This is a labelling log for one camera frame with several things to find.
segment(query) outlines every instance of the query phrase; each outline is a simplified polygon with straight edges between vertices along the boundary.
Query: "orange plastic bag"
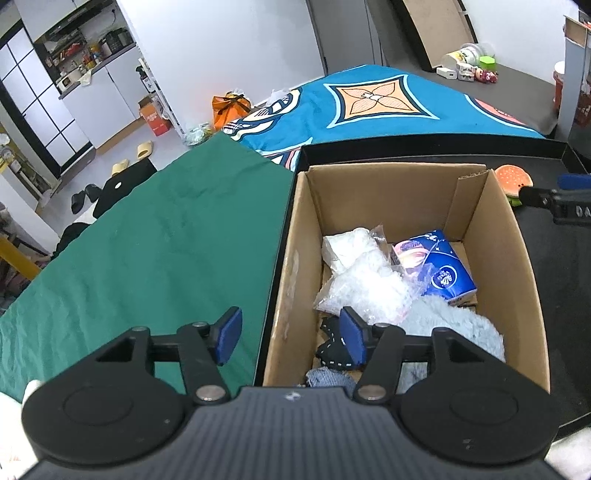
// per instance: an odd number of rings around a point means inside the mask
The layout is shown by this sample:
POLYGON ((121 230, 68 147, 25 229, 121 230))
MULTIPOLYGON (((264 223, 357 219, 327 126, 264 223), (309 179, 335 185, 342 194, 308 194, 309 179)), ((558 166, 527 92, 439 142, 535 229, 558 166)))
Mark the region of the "orange plastic bag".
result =
POLYGON ((220 130, 224 125, 247 116, 251 112, 251 103, 244 95, 228 92, 226 96, 215 96, 212 99, 213 127, 220 130))

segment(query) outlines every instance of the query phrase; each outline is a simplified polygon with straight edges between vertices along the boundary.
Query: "ribbed gray surface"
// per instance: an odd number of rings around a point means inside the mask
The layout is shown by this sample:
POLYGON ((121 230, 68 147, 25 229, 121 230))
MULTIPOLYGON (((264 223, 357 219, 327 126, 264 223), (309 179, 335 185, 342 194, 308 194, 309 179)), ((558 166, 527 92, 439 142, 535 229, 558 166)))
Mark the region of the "ribbed gray surface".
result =
POLYGON ((388 412, 340 388, 243 388, 198 409, 156 454, 104 471, 41 463, 26 480, 558 480, 544 462, 479 471, 438 460, 411 443, 388 412))

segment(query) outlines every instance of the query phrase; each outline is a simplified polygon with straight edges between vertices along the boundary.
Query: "green cloth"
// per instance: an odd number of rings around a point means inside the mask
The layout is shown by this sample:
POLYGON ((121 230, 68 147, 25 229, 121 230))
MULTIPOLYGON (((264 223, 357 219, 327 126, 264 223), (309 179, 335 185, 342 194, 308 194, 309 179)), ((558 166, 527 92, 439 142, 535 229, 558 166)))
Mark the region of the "green cloth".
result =
MULTIPOLYGON (((252 384, 293 173, 224 134, 185 153, 90 225, 0 317, 0 391, 22 399, 137 325, 175 333, 243 311, 221 368, 252 384)), ((178 366, 157 376, 181 387, 178 366)))

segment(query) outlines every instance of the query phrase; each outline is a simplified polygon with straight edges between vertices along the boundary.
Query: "blue tissue package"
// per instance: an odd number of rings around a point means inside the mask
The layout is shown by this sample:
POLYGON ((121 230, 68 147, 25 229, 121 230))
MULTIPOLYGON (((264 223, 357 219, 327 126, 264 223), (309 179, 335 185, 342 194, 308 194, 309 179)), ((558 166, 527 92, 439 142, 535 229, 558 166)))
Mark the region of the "blue tissue package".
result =
POLYGON ((425 295, 439 295, 450 304, 460 304, 476 291, 470 274, 453 251, 441 230, 415 236, 393 247, 400 264, 409 273, 417 273, 432 264, 435 273, 425 295))

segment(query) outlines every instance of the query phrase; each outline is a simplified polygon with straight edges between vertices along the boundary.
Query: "red box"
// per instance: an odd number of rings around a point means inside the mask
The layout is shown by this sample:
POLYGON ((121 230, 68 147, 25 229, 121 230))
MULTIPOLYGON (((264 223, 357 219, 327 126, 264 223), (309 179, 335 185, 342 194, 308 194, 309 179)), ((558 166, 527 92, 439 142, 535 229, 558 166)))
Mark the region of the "red box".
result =
POLYGON ((173 126, 170 120, 162 117, 163 110, 156 98, 146 96, 139 102, 139 114, 144 117, 156 137, 165 134, 173 126))

